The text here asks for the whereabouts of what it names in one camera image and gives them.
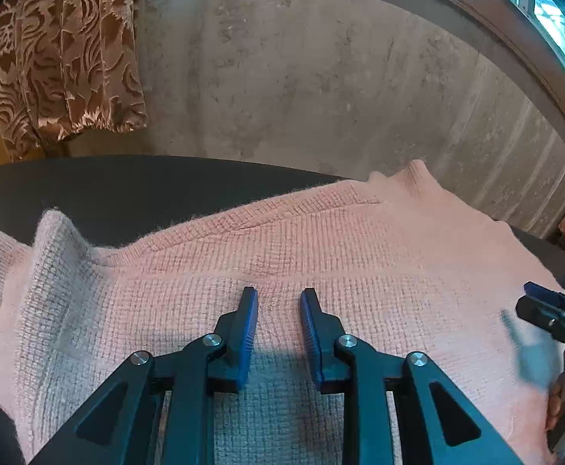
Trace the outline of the person's right hand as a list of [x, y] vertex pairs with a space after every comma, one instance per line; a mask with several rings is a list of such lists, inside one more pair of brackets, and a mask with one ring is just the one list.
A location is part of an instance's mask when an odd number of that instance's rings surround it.
[[547, 406], [546, 429], [551, 431], [556, 424], [562, 413], [565, 412], [565, 395], [564, 395], [564, 374], [558, 376], [549, 390], [549, 399]]

